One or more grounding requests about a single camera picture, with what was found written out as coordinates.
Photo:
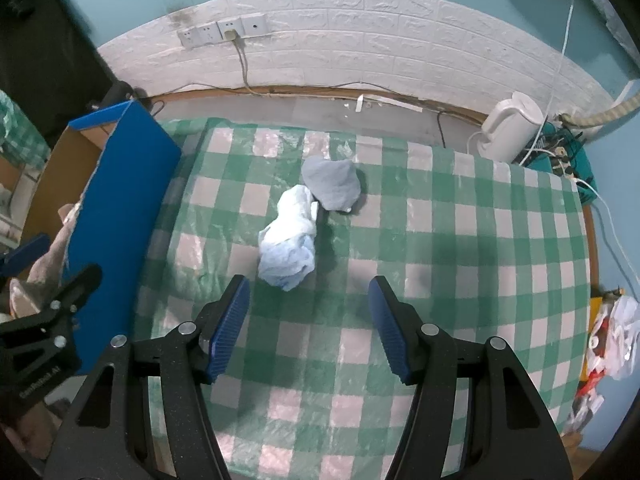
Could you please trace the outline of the green white checkered tablecloth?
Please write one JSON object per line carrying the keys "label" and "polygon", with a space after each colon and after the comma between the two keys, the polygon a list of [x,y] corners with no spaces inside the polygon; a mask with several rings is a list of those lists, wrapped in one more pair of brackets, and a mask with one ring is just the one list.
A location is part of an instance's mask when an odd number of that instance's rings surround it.
{"label": "green white checkered tablecloth", "polygon": [[[573,182],[397,138],[220,118],[171,119],[181,156],[138,292],[138,338],[193,320],[236,274],[250,306],[203,390],[228,468],[251,479],[381,479],[414,390],[382,288],[454,338],[503,339],[562,424],[587,339],[588,244]],[[312,270],[291,290],[258,274],[258,238],[304,161],[350,162],[362,193],[320,211]]]}

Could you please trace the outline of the blue cardboard box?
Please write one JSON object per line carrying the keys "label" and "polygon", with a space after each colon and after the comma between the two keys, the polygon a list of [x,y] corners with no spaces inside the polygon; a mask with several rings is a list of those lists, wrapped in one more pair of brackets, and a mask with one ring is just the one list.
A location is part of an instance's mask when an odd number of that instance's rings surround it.
{"label": "blue cardboard box", "polygon": [[79,374],[111,339],[129,335],[139,278],[181,150],[137,101],[70,122],[44,166],[23,233],[55,236],[64,205],[79,207],[63,256],[68,281],[89,263],[102,281],[75,316]]}

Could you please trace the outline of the white wall socket strip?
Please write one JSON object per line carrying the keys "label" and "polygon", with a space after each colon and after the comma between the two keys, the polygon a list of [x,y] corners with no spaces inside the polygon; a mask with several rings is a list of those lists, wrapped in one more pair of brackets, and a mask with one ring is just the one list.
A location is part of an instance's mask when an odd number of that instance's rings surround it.
{"label": "white wall socket strip", "polygon": [[194,49],[269,34],[265,14],[253,13],[179,30],[177,37],[185,49]]}

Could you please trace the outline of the grey folded cloth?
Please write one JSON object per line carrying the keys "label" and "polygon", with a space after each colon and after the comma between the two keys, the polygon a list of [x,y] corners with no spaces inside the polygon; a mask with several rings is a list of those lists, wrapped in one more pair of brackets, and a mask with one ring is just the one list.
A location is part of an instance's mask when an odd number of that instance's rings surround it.
{"label": "grey folded cloth", "polygon": [[302,178],[311,194],[327,211],[351,212],[361,194],[356,167],[348,159],[310,156],[303,162]]}

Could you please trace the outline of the white plastic bag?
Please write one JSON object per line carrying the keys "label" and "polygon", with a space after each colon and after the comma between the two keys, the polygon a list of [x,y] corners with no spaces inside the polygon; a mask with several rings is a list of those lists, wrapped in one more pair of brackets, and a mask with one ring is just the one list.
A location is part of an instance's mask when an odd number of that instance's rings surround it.
{"label": "white plastic bag", "polygon": [[633,296],[605,296],[588,337],[587,376],[622,380],[638,363],[639,303]]}

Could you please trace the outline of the white electric kettle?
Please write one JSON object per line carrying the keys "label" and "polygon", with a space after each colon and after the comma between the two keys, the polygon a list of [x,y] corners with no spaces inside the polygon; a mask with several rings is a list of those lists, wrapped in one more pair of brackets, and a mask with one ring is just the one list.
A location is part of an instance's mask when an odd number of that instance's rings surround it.
{"label": "white electric kettle", "polygon": [[480,127],[477,153],[496,162],[513,162],[544,124],[544,114],[527,94],[514,91],[498,102]]}

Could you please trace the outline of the white crumpled cloth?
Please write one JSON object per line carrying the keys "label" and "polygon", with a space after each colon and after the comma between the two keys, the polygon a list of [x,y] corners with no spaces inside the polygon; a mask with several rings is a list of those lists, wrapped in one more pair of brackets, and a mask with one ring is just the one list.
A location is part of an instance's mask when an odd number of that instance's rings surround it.
{"label": "white crumpled cloth", "polygon": [[316,267],[318,202],[306,185],[282,193],[277,218],[258,233],[258,278],[289,292]]}

